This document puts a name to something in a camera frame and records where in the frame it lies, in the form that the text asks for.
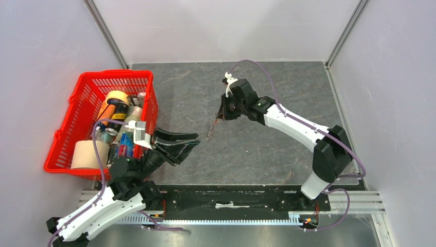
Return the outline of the yellow tape roll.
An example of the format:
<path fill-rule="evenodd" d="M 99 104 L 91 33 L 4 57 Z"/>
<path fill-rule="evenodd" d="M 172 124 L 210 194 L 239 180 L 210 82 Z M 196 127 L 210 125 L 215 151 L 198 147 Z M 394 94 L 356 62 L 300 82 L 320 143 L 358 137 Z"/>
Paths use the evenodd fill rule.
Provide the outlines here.
<path fill-rule="evenodd" d="M 129 105 L 128 94 L 123 91 L 110 91 L 104 100 L 105 104 L 116 105 L 119 102 Z"/>

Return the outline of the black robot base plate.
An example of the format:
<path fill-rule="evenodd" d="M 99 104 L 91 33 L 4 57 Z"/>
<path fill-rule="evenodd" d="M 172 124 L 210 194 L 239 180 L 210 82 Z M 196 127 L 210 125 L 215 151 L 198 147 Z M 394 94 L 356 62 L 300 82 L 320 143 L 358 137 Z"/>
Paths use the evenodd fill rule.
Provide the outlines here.
<path fill-rule="evenodd" d="M 158 185 L 160 198 L 145 210 L 166 220 L 285 220 L 288 213 L 330 211 L 321 194 L 311 201 L 297 185 Z"/>

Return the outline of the blue snack packet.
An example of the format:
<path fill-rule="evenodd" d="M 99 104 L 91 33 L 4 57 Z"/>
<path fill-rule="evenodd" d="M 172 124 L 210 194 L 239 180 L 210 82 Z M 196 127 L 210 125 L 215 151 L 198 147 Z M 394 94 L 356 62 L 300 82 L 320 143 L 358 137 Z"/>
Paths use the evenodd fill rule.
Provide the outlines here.
<path fill-rule="evenodd" d="M 133 142 L 133 133 L 132 132 L 124 132 L 121 135 L 120 140 L 114 141 L 110 145 L 107 167 L 110 168 L 112 165 L 112 161 L 114 158 L 119 156 L 134 156 L 134 142 Z"/>

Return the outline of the silver drink can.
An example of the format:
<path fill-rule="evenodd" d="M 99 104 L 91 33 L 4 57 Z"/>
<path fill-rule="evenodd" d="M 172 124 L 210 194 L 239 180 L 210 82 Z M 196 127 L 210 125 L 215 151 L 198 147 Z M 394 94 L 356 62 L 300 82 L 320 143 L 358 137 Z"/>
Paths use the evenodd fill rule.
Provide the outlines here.
<path fill-rule="evenodd" d="M 98 141 L 111 145 L 114 142 L 117 135 L 118 132 L 116 130 L 111 128 L 106 128 L 100 132 L 98 136 Z"/>

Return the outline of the right aluminium corner post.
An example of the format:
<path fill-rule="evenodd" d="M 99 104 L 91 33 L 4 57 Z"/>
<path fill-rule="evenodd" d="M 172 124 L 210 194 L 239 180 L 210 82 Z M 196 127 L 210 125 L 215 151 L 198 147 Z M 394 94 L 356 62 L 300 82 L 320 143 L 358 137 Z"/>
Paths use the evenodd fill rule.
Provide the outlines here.
<path fill-rule="evenodd" d="M 337 40 L 332 52 L 330 53 L 328 59 L 324 63 L 327 69 L 330 69 L 334 64 L 337 56 L 339 55 L 341 49 L 345 45 L 349 35 L 352 33 L 355 25 L 357 24 L 360 16 L 364 12 L 369 0 L 359 0 L 357 6 L 355 7 L 352 15 L 350 16 L 344 30 L 342 31 L 339 39 Z"/>

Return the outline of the aluminium corner post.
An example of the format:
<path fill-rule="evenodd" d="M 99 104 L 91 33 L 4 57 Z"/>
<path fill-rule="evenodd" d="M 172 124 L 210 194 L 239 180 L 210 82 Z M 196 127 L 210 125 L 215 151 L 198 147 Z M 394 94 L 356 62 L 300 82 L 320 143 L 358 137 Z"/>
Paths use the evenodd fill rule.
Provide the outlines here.
<path fill-rule="evenodd" d="M 349 35 L 352 33 L 355 25 L 357 24 L 360 16 L 364 12 L 369 0 L 359 0 L 357 6 L 355 7 L 352 15 L 350 16 L 344 30 L 342 31 L 339 39 L 337 40 L 332 52 L 330 53 L 328 59 L 324 63 L 327 69 L 330 69 L 334 64 L 337 56 L 339 55 L 341 49 L 345 45 Z"/>
<path fill-rule="evenodd" d="M 124 58 L 119 46 L 117 45 L 112 33 L 110 32 L 102 14 L 100 13 L 97 4 L 93 0 L 84 0 L 85 6 L 87 7 L 89 13 L 94 19 L 98 29 L 100 30 L 102 36 L 104 37 L 106 43 L 108 44 L 110 50 L 112 51 L 114 57 L 116 58 L 118 64 L 124 69 L 130 69 L 129 64 Z"/>

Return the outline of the orange and blue bottle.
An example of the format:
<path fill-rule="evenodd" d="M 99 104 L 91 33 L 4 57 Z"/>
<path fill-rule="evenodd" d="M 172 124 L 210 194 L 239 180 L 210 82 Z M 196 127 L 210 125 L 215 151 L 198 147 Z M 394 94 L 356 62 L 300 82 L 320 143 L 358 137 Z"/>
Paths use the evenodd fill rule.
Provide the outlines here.
<path fill-rule="evenodd" d="M 97 117 L 95 126 L 96 130 L 104 130 L 106 126 L 108 125 L 108 121 L 103 121 L 104 119 L 110 119 L 113 115 L 113 112 L 116 108 L 115 104 L 108 104 L 101 113 L 99 113 L 99 116 Z"/>

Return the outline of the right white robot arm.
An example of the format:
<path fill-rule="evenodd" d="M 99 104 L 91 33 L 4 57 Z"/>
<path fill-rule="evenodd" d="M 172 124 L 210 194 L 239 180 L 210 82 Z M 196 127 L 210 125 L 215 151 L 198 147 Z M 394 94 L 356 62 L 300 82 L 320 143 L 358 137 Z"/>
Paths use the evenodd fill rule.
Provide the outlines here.
<path fill-rule="evenodd" d="M 311 210 L 317 205 L 317 197 L 352 162 L 345 130 L 340 126 L 328 128 L 308 121 L 268 96 L 259 97 L 246 79 L 226 73 L 222 82 L 226 91 L 221 96 L 218 118 L 235 120 L 244 115 L 251 121 L 281 131 L 312 152 L 312 172 L 297 195 L 298 206 Z"/>

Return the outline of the left aluminium corner post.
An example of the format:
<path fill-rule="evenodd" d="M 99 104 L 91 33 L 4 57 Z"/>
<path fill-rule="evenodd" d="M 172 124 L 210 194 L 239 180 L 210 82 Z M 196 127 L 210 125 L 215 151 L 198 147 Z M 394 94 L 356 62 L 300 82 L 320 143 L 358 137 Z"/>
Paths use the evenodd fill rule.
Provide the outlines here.
<path fill-rule="evenodd" d="M 129 64 L 124 58 L 119 46 L 117 45 L 112 33 L 110 32 L 102 14 L 100 13 L 97 4 L 93 0 L 84 0 L 85 6 L 87 7 L 89 13 L 94 19 L 98 29 L 100 30 L 102 36 L 104 37 L 106 43 L 108 44 L 110 50 L 112 51 L 114 57 L 116 58 L 118 64 L 124 69 L 130 69 Z"/>

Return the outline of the clear plastic bottle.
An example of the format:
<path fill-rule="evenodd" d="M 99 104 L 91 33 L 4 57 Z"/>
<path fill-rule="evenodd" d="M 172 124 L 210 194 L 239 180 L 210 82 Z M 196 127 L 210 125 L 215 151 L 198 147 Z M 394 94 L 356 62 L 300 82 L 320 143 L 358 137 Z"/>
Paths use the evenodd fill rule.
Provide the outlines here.
<path fill-rule="evenodd" d="M 124 120 L 124 122 L 129 123 L 129 121 L 134 120 L 134 121 L 139 121 L 142 115 L 142 108 L 141 107 L 133 107 L 132 112 L 126 117 L 126 119 Z M 133 128 L 130 128 L 128 125 L 123 125 L 120 128 L 120 131 L 118 132 L 117 136 L 115 137 L 114 142 L 118 143 L 123 134 L 126 134 L 128 137 L 132 137 L 133 135 Z"/>

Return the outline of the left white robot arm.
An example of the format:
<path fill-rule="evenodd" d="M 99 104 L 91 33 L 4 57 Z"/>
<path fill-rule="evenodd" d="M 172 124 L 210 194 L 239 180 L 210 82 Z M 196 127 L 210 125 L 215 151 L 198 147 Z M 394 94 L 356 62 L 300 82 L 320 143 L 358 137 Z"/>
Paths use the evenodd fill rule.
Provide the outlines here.
<path fill-rule="evenodd" d="M 52 234 L 48 246 L 87 246 L 119 219 L 143 209 L 160 207 L 162 194 L 147 178 L 162 164 L 181 164 L 201 141 L 197 133 L 176 133 L 157 128 L 152 135 L 136 127 L 133 142 L 145 150 L 142 157 L 119 156 L 109 168 L 110 180 L 73 213 L 47 220 Z"/>

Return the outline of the black and yellow can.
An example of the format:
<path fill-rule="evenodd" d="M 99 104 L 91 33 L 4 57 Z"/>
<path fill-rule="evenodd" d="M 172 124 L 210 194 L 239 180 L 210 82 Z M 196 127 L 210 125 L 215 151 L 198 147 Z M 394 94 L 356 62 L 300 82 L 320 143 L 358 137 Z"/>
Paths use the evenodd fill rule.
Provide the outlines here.
<path fill-rule="evenodd" d="M 111 120 L 123 122 L 127 117 L 128 111 L 129 111 L 129 106 L 126 103 L 124 103 L 123 101 L 118 102 L 111 116 Z M 115 132 L 118 133 L 121 126 L 122 124 L 109 122 L 106 126 L 106 132 L 112 134 L 114 134 Z"/>

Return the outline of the red plastic basket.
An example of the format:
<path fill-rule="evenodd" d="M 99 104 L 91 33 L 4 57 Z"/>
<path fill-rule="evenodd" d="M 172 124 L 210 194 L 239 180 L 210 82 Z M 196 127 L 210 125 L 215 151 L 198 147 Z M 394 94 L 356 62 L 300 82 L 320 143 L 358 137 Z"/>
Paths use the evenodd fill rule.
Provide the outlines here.
<path fill-rule="evenodd" d="M 159 109 L 151 71 L 116 69 L 85 72 L 78 78 L 69 98 L 69 106 L 60 129 L 54 133 L 44 163 L 46 172 L 101 180 L 99 169 L 71 169 L 71 163 L 76 142 L 91 139 L 94 122 L 104 99 L 111 91 L 123 91 L 128 95 L 145 92 L 145 110 L 141 120 L 147 123 L 147 134 L 154 133 Z"/>

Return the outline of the beige paper roll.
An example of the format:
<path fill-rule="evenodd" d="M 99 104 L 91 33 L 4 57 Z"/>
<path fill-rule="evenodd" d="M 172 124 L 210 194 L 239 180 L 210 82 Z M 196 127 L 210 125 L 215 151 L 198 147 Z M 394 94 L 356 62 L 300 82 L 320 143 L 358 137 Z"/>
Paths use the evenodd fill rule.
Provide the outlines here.
<path fill-rule="evenodd" d="M 102 167 L 107 165 L 109 145 L 96 141 L 97 151 L 101 160 Z M 82 140 L 76 142 L 72 156 L 71 169 L 99 169 L 99 163 L 95 153 L 94 142 L 92 140 Z"/>

